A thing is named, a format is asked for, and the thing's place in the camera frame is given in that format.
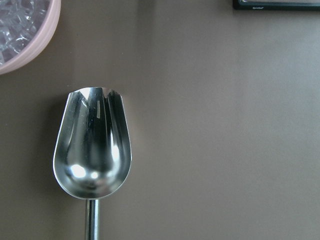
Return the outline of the metal ice scoop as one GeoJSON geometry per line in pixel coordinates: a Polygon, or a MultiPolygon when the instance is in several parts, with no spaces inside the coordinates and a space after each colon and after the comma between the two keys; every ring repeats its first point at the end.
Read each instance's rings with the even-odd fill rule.
{"type": "Polygon", "coordinates": [[[122,96],[105,87],[71,92],[65,104],[53,154],[53,173],[70,196],[85,200],[85,234],[100,233],[100,199],[125,182],[132,163],[122,96]]]}

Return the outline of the black glass rack tray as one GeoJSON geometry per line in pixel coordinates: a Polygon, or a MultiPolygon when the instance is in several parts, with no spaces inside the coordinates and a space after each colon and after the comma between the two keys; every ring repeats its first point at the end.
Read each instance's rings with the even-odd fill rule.
{"type": "Polygon", "coordinates": [[[236,10],[319,11],[319,0],[233,0],[236,10]]]}

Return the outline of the pink bowl with ice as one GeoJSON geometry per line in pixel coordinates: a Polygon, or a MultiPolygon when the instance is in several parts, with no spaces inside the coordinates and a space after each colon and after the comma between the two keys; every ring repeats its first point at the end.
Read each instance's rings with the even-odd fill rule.
{"type": "Polygon", "coordinates": [[[0,74],[35,59],[49,44],[60,18],[60,0],[0,2],[0,74]]]}

